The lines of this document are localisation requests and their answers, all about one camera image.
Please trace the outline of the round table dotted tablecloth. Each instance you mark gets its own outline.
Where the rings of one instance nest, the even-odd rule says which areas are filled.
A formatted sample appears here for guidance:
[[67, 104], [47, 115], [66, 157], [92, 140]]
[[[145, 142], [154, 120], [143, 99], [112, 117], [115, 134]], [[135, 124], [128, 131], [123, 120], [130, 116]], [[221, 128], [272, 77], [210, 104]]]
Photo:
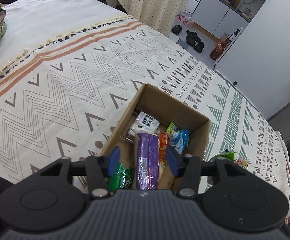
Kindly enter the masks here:
[[188, 0], [106, 0], [111, 7], [119, 3], [127, 14], [169, 36], [176, 16], [183, 11]]

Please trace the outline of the pink water bottle pack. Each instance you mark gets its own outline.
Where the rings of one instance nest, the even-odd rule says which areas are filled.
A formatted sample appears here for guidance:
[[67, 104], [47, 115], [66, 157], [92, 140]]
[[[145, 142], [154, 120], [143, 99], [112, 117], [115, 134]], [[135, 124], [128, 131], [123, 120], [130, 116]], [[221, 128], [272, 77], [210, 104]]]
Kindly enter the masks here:
[[188, 27], [192, 27], [194, 25], [194, 20], [193, 20], [193, 13], [189, 11], [183, 11], [178, 15], [178, 20], [183, 24]]

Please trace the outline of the orange rice cracker pack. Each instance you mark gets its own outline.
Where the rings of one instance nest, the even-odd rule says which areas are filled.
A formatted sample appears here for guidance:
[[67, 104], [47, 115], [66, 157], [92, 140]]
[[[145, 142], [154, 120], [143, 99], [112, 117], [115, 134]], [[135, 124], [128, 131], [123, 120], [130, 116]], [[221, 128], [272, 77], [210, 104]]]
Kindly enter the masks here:
[[162, 178], [164, 169], [166, 167], [166, 148], [169, 143], [168, 135], [166, 132], [161, 131], [158, 135], [159, 138], [159, 180]]

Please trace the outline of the black slippers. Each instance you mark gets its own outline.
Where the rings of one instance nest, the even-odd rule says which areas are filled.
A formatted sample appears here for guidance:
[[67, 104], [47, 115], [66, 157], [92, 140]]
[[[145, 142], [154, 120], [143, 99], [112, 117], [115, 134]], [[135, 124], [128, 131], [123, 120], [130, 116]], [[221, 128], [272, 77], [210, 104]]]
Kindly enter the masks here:
[[[181, 25], [175, 25], [171, 30], [171, 32], [175, 35], [179, 35], [181, 31], [182, 31]], [[187, 30], [186, 33], [187, 33], [187, 36], [185, 37], [186, 43], [189, 46], [193, 47], [195, 51], [201, 53], [205, 47], [204, 42], [201, 40], [201, 38], [195, 31]]]

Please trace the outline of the white cabinet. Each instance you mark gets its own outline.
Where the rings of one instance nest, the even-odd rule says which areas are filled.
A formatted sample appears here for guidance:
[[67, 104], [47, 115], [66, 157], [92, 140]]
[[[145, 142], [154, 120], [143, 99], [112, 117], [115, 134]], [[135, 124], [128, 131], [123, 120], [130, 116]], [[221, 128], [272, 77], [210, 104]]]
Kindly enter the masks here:
[[188, 0], [186, 10], [192, 13], [195, 24], [216, 38], [236, 29], [246, 28], [250, 20], [224, 0]]

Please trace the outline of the white black snack packet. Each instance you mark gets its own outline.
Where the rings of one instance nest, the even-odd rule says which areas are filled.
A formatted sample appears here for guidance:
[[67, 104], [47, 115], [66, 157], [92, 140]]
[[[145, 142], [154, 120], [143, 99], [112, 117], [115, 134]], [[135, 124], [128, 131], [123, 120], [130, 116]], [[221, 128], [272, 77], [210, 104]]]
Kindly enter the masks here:
[[159, 126], [160, 122], [157, 119], [147, 113], [140, 112], [130, 126], [128, 134], [134, 137], [137, 132], [155, 133]]

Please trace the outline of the gold red candy packet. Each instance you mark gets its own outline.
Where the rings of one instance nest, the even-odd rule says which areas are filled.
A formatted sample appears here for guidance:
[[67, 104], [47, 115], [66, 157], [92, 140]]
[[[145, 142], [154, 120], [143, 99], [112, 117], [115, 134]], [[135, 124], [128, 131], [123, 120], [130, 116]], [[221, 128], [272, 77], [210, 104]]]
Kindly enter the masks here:
[[249, 162], [246, 159], [238, 157], [235, 159], [234, 163], [242, 168], [248, 169]]

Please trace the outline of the bright green candy packet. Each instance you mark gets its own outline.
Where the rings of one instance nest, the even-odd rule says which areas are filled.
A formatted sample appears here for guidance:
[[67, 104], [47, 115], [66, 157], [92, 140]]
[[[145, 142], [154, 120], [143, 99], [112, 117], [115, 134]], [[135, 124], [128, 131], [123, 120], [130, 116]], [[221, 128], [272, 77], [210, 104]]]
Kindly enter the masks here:
[[216, 160], [228, 160], [230, 162], [235, 162], [236, 159], [238, 158], [238, 153], [237, 152], [223, 152], [220, 154], [215, 155], [214, 157], [212, 157], [209, 162], [214, 162]]

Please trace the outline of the green snack packet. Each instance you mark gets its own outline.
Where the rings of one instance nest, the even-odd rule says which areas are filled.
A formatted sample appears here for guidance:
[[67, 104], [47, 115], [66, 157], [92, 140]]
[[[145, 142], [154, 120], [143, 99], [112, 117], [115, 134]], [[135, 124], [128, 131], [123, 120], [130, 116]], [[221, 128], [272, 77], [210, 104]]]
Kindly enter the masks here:
[[118, 163], [114, 174], [108, 179], [108, 187], [110, 191], [117, 189], [131, 189], [133, 184], [133, 169], [125, 168], [122, 163]]

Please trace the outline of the patterned bed blanket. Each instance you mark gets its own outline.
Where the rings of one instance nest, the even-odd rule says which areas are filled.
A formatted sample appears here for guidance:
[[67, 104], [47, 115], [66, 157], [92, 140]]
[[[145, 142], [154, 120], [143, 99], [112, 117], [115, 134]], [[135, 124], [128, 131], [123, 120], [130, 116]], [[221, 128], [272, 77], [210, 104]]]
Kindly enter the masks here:
[[18, 51], [0, 70], [0, 177], [13, 183], [61, 157], [100, 153], [145, 85], [201, 113], [202, 157], [236, 152], [290, 198], [278, 132], [218, 73], [151, 27], [122, 16]]

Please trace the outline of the blue snack packet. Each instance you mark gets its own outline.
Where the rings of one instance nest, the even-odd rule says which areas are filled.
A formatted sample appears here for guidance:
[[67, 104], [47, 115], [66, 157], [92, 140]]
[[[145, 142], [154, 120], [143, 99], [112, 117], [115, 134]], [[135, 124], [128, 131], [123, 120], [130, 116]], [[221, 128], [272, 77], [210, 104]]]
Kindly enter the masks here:
[[183, 154], [189, 143], [189, 130], [178, 129], [172, 122], [166, 128], [168, 143], [174, 146], [178, 154]]

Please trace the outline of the open brown cardboard box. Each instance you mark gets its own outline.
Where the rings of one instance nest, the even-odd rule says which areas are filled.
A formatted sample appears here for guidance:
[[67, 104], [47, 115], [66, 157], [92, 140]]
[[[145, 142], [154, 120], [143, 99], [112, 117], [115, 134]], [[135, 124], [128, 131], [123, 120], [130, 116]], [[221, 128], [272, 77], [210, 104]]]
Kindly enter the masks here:
[[[155, 134], [157, 137], [161, 131], [166, 132], [166, 128], [171, 122], [178, 129], [188, 129], [189, 143], [181, 155], [191, 154], [199, 157], [202, 165], [203, 154], [209, 139], [210, 119], [153, 85], [142, 85], [124, 111], [102, 150], [102, 154], [107, 154], [108, 151], [118, 146], [120, 148], [119, 163], [122, 163], [125, 168], [133, 169], [134, 179], [131, 189], [117, 190], [138, 190], [136, 188], [135, 141], [137, 133], [140, 132], [132, 137], [128, 131], [140, 112], [147, 113], [160, 122], [155, 133], [149, 133]], [[173, 182], [174, 176], [166, 161], [166, 167], [162, 178], [158, 180], [156, 190], [171, 190]]]

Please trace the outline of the purple long snack pack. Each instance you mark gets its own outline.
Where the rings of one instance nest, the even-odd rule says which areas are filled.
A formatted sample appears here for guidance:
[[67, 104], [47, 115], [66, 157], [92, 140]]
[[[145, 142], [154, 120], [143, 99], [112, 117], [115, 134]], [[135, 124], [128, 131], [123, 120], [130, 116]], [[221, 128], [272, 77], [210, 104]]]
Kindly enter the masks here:
[[159, 140], [157, 135], [137, 133], [135, 141], [136, 188], [155, 190], [159, 179]]

